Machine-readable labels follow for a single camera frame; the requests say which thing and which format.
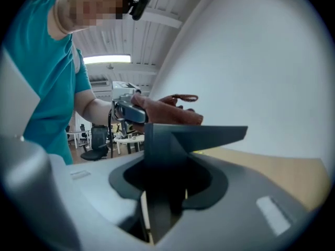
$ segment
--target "white ceiling beam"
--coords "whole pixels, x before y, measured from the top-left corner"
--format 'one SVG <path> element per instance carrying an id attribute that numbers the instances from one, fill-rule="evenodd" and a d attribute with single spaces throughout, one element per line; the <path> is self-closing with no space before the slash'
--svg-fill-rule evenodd
<path id="1" fill-rule="evenodd" d="M 131 73 L 157 75 L 159 68 L 154 65 L 132 63 L 95 63 L 86 65 L 88 75 L 110 75 L 111 73 Z"/>
<path id="2" fill-rule="evenodd" d="M 131 16 L 126 15 L 125 19 L 131 19 Z M 182 21 L 178 20 L 177 15 L 153 8 L 147 8 L 140 20 L 156 22 L 177 29 L 179 29 L 183 24 Z"/>

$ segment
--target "fluorescent light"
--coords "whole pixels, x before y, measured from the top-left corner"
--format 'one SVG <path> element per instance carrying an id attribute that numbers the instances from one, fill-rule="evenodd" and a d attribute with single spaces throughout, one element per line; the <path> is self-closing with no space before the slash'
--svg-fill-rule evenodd
<path id="1" fill-rule="evenodd" d="M 130 55 L 104 55 L 104 56 L 89 56 L 84 58 L 85 64 L 104 63 L 104 62 L 131 62 Z"/>

